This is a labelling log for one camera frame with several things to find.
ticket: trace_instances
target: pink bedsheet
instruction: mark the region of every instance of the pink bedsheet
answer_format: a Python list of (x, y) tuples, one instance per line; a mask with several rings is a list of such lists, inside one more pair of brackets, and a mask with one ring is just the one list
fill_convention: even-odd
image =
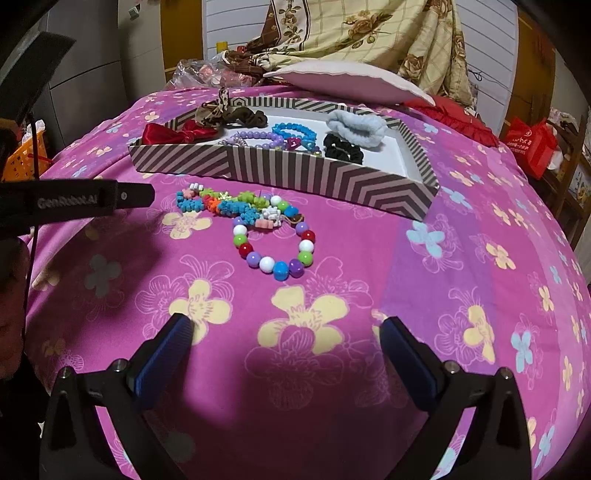
[[(230, 94), (311, 95), (288, 87)], [(85, 372), (128, 358), (173, 304), (190, 312), (200, 335), (148, 418), (189, 478), (381, 480), (425, 419), (378, 345), (379, 324), (396, 314), (441, 359), (475, 372), (515, 371), (534, 478), (542, 477), (589, 404), (590, 298), (560, 227), (512, 154), (383, 109), (418, 135), (440, 180), (424, 223), (295, 191), (134, 170), (128, 144), (147, 122), (215, 96), (143, 98), (68, 147), (46, 174), (156, 190), (149, 209), (41, 228), (26, 351), (46, 386), (64, 365)], [(314, 264), (283, 283), (251, 270), (229, 220), (178, 211), (176, 191), (191, 181), (280, 194), (317, 235)], [(276, 259), (297, 252), (287, 226), (251, 241)], [(134, 477), (101, 416), (117, 462)], [(465, 433), (464, 421), (436, 478)]]

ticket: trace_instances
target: pillow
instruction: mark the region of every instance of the pillow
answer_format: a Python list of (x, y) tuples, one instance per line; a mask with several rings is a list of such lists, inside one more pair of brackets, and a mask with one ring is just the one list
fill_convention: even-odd
[(268, 72), (265, 77), (281, 77), (304, 90), (359, 103), (397, 105), (421, 98), (435, 105), (415, 84), (388, 70), (355, 61), (306, 60)]

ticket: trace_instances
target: chevron pattern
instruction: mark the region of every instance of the chevron pattern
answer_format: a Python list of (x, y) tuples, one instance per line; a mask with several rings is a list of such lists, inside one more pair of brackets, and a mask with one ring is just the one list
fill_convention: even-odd
[[(306, 98), (236, 97), (230, 99), (230, 104), (234, 107), (290, 108), (318, 113), (329, 113), (335, 109), (358, 115), (374, 113), (363, 106), (352, 107), (344, 103)], [(165, 125), (180, 129), (187, 120), (194, 118), (196, 112), (197, 109), (190, 110)], [(439, 190), (437, 177), (427, 153), (406, 124), (399, 119), (380, 116), (386, 120), (389, 128), (400, 132), (417, 164), (422, 182), (298, 151), (205, 144), (141, 145), (141, 140), (138, 140), (129, 146), (129, 153), (138, 171), (202, 177), (225, 176), (239, 181), (315, 193), (423, 220)]]

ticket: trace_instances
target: scrunchie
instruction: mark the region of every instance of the scrunchie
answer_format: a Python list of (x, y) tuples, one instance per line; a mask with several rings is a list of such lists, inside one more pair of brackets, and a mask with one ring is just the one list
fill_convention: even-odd
[(377, 147), (388, 130), (386, 120), (378, 115), (357, 115), (346, 110), (333, 110), (326, 125), (347, 142), (363, 148)]

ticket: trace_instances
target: red shopping bag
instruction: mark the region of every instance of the red shopping bag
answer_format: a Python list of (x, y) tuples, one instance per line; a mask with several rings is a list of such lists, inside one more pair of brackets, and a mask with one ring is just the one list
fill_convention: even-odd
[(539, 180), (548, 167), (558, 146), (554, 135), (546, 126), (546, 119), (529, 127), (515, 117), (504, 139), (511, 149), (517, 164), (528, 175)]

